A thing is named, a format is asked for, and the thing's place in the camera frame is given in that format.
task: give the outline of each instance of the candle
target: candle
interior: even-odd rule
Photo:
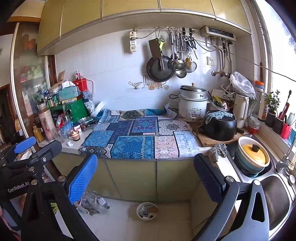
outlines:
[[[71,137],[72,137],[73,141],[79,141],[80,140],[79,131],[71,132]]]

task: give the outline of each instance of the white bag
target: white bag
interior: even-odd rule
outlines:
[[[239,72],[234,72],[230,75],[230,82],[232,83],[233,88],[238,93],[241,93],[251,99],[256,100],[256,93],[254,87],[252,86],[251,82],[246,79],[242,74]]]

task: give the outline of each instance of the red bowl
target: red bowl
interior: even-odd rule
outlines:
[[[251,126],[248,126],[248,131],[249,131],[251,134],[256,134],[259,130],[255,130],[255,129],[253,129]]]

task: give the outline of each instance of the stainless steel sink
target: stainless steel sink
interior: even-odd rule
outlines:
[[[265,147],[254,135],[246,135],[254,140],[258,141],[263,147]],[[227,157],[229,158],[231,164],[236,170],[240,180],[245,183],[251,183],[253,180],[257,179],[261,182],[266,203],[268,207],[269,215],[269,240],[271,240],[281,227],[287,221],[292,209],[294,207],[293,200],[295,199],[295,191],[288,184],[287,177],[281,171],[277,173],[275,171],[275,165],[277,163],[275,157],[265,148],[270,157],[270,165],[266,167],[262,172],[259,173],[257,177],[247,177],[244,175],[240,169],[235,164],[236,160],[234,158],[235,149],[237,147],[237,142],[228,144],[227,146]]]

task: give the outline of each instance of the power strip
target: power strip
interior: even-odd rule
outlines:
[[[130,50],[131,52],[137,52],[137,33],[135,31],[130,32]]]

